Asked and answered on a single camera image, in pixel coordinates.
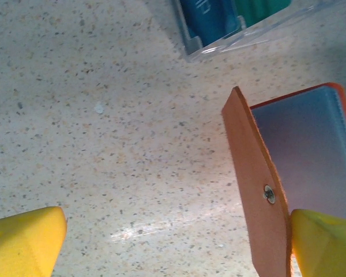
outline speckled floor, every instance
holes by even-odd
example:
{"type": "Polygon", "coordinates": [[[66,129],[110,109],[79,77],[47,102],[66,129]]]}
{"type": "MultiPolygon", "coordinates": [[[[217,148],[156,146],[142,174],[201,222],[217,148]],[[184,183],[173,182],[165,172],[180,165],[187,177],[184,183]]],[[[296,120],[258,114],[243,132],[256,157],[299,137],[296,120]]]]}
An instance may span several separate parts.
{"type": "Polygon", "coordinates": [[[0,1],[0,218],[63,208],[54,277],[257,276],[221,108],[346,87],[346,5],[197,64],[167,3],[0,1]]]}

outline brown leather strap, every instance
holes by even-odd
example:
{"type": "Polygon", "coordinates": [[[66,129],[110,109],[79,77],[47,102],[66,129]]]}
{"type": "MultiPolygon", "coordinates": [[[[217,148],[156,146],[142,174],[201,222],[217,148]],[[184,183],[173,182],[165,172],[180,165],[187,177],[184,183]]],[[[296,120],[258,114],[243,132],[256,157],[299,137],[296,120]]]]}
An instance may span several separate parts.
{"type": "Polygon", "coordinates": [[[222,115],[253,264],[260,277],[291,277],[291,222],[285,194],[250,107],[238,87],[233,89],[222,115]],[[266,185],[273,190],[274,204],[264,198],[266,185]]]}

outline blue object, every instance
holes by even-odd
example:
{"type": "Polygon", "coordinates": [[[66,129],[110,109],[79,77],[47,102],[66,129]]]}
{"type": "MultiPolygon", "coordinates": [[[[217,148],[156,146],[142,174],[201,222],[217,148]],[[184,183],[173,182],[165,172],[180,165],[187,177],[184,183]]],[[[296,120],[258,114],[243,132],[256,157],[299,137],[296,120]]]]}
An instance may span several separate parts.
{"type": "Polygon", "coordinates": [[[197,35],[195,34],[195,32],[194,32],[190,27],[187,27],[187,28],[188,28],[188,30],[189,30],[189,35],[190,35],[191,38],[194,38],[194,37],[197,36],[197,35]]]}
{"type": "Polygon", "coordinates": [[[221,0],[225,17],[225,34],[236,32],[239,28],[237,12],[232,0],[221,0]]]}
{"type": "Polygon", "coordinates": [[[180,0],[188,27],[207,46],[225,36],[223,6],[218,0],[180,0]]]}
{"type": "Polygon", "coordinates": [[[338,92],[319,87],[253,109],[289,211],[346,218],[346,119],[338,92]]]}

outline metal screw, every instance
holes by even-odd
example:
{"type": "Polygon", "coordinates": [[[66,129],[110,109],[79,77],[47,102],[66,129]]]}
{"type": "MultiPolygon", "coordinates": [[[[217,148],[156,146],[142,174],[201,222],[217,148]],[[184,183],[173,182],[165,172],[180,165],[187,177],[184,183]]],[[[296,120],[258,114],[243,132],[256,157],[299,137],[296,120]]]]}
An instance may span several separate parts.
{"type": "Polygon", "coordinates": [[[267,199],[267,201],[271,204],[274,204],[276,202],[276,196],[274,195],[274,192],[269,185],[266,185],[264,187],[263,197],[264,199],[267,199]]]}

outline clear plastic container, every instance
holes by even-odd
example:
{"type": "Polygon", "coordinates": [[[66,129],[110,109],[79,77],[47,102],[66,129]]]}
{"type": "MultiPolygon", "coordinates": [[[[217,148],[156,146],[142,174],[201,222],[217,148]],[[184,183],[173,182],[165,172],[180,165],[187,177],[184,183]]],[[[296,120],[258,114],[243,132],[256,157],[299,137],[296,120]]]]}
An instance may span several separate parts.
{"type": "MultiPolygon", "coordinates": [[[[313,13],[316,13],[324,8],[330,8],[344,0],[289,0],[290,5],[287,4],[287,0],[283,1],[283,6],[278,5],[276,9],[279,9],[279,12],[276,12],[270,16],[265,17],[265,19],[258,21],[256,18],[261,16],[271,14],[264,13],[264,5],[268,4],[272,0],[229,0],[235,16],[235,22],[232,22],[232,26],[235,26],[235,29],[232,28],[232,32],[224,34],[223,37],[216,39],[215,41],[208,44],[208,40],[203,40],[200,36],[196,35],[187,24],[187,21],[192,23],[192,19],[188,18],[187,14],[193,11],[192,7],[187,7],[188,2],[191,2],[192,5],[196,5],[196,9],[201,9],[202,14],[207,13],[211,9],[216,9],[217,6],[209,4],[209,0],[172,0],[175,16],[178,22],[178,27],[181,32],[184,54],[188,61],[195,61],[198,59],[209,58],[213,55],[223,53],[226,51],[251,46],[257,43],[268,42],[270,40],[281,38],[282,34],[281,29],[295,24],[296,22],[311,16],[313,13]],[[237,3],[251,3],[253,5],[258,5],[258,9],[252,8],[246,9],[243,7],[237,7],[237,3]]],[[[217,4],[220,1],[225,0],[213,0],[217,4]]],[[[204,31],[208,30],[208,27],[213,27],[209,24],[209,20],[202,20],[199,18],[204,26],[201,26],[204,31]]]]}

